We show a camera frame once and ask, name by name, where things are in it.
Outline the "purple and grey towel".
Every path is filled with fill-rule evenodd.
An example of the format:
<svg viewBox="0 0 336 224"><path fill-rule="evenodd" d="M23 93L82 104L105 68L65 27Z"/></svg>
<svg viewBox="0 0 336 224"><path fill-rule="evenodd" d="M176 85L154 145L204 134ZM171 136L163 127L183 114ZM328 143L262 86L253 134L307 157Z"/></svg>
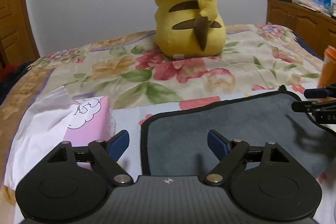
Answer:
<svg viewBox="0 0 336 224"><path fill-rule="evenodd" d="M335 158L335 133L291 104L299 96L282 86L276 91L214 102L190 110L156 114L141 126L144 175L205 176L218 159L207 144L209 131L251 146L274 141L310 174L320 175Z"/></svg>

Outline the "orange lidded cup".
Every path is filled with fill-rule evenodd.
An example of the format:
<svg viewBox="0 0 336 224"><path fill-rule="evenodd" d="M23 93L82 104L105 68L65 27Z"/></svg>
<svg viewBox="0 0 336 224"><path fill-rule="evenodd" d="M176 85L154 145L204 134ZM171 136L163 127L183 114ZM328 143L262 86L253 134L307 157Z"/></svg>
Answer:
<svg viewBox="0 0 336 224"><path fill-rule="evenodd" d="M318 88L324 88L336 82L336 49L328 46L324 51L324 64L319 78Z"/></svg>

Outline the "pink tissue pack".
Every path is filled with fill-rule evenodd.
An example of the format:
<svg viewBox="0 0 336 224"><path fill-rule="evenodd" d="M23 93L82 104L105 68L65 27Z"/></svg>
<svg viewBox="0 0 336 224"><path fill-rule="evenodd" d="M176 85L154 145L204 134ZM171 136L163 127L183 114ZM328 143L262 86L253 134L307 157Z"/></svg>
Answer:
<svg viewBox="0 0 336 224"><path fill-rule="evenodd" d="M116 121L107 96L70 98L58 88L37 99L25 112L11 144L4 184L16 189L20 180L61 141L86 146L108 140Z"/></svg>

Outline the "wooden sideboard cabinet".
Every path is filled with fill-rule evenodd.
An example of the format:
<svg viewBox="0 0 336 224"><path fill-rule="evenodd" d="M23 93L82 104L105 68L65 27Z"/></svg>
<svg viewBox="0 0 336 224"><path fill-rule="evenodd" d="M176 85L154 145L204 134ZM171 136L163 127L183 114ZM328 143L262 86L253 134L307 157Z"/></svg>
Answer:
<svg viewBox="0 0 336 224"><path fill-rule="evenodd" d="M294 3L268 0L266 22L288 27L303 40L311 53L324 58L335 47L335 19Z"/></svg>

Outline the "beige floral blanket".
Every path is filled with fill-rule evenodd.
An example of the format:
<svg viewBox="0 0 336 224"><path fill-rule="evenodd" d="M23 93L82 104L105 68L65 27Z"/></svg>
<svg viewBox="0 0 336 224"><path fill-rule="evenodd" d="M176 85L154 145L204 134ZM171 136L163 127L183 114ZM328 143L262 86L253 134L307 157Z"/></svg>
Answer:
<svg viewBox="0 0 336 224"><path fill-rule="evenodd" d="M281 85L302 93L318 82L323 65L297 34L280 25L229 26L226 45L214 57L173 60L154 40L154 31L137 32L29 65L1 104L1 168L26 110L60 87L76 99L108 96L116 110L168 102L196 107Z"/></svg>

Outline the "blue picture card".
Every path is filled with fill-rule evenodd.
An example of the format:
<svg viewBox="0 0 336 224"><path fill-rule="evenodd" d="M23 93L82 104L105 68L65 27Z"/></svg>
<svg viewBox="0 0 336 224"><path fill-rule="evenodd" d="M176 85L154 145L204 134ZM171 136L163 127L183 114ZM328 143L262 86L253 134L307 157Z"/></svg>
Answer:
<svg viewBox="0 0 336 224"><path fill-rule="evenodd" d="M313 0L313 2L326 14L331 13L331 0Z"/></svg>

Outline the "wooden door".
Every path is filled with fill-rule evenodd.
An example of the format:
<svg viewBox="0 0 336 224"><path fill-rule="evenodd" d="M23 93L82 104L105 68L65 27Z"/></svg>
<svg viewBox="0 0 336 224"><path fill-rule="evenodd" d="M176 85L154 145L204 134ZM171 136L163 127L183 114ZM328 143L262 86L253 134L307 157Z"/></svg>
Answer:
<svg viewBox="0 0 336 224"><path fill-rule="evenodd" d="M39 58L26 0L1 0L1 63L21 65Z"/></svg>

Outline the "yellow Pikachu plush toy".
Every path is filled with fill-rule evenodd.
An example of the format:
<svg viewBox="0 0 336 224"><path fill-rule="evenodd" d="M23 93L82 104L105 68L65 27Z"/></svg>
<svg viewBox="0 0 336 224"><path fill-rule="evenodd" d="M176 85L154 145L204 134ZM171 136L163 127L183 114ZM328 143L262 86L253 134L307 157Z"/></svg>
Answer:
<svg viewBox="0 0 336 224"><path fill-rule="evenodd" d="M154 0L155 43L167 57L189 59L218 55L226 29L218 0Z"/></svg>

